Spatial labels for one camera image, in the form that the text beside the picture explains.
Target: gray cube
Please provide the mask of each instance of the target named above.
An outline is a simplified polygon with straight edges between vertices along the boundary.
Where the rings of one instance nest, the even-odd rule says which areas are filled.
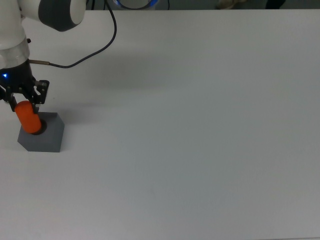
[[[18,143],[28,152],[59,153],[65,124],[56,112],[39,112],[40,119],[46,122],[46,129],[39,135],[25,132],[21,127]]]

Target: white table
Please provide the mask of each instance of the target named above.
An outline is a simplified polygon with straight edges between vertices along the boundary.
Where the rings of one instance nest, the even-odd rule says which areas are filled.
[[[320,11],[115,16],[104,53],[32,66],[61,153],[26,152],[1,102],[0,239],[320,236]],[[58,64],[113,34],[107,11],[65,33],[24,26],[31,59]]]

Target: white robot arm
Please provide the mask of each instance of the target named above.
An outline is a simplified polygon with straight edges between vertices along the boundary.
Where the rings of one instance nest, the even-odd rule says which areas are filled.
[[[1,0],[0,70],[17,67],[30,55],[23,17],[64,32],[81,23],[85,10],[86,0]]]

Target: orange cylinder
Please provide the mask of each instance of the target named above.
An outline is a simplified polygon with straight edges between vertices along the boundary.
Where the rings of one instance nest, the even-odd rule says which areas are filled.
[[[29,101],[19,102],[14,110],[20,120],[22,128],[28,134],[35,134],[36,132],[40,131],[40,118],[38,114],[34,113],[32,104]]]

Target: cable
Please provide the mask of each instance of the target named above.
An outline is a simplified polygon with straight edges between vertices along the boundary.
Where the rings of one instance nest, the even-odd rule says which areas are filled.
[[[87,59],[89,59],[89,58],[91,58],[91,57],[103,52],[104,50],[106,50],[114,42],[114,40],[116,38],[116,35],[117,35],[118,28],[117,28],[117,21],[116,21],[115,15],[112,12],[112,9],[111,9],[108,1],[104,0],[104,3],[105,3],[106,7],[108,8],[108,10],[109,10],[109,12],[111,14],[111,17],[112,17],[112,20],[113,20],[113,25],[114,25],[114,33],[113,33],[113,36],[112,36],[112,39],[110,40],[110,42],[105,47],[103,47],[100,50],[98,50],[98,51],[96,51],[96,52],[94,52],[94,53],[92,53],[92,54],[80,59],[79,61],[75,62],[74,64],[63,66],[63,65],[58,65],[58,64],[51,63],[51,62],[49,62],[49,63],[48,62],[44,62],[46,64],[42,64],[42,65],[49,65],[49,66],[56,67],[56,68],[61,68],[61,69],[69,69],[69,68],[72,68],[72,67],[82,63],[83,61],[85,61],[85,60],[87,60]]]
[[[95,10],[95,3],[96,3],[96,0],[92,0],[91,10]]]

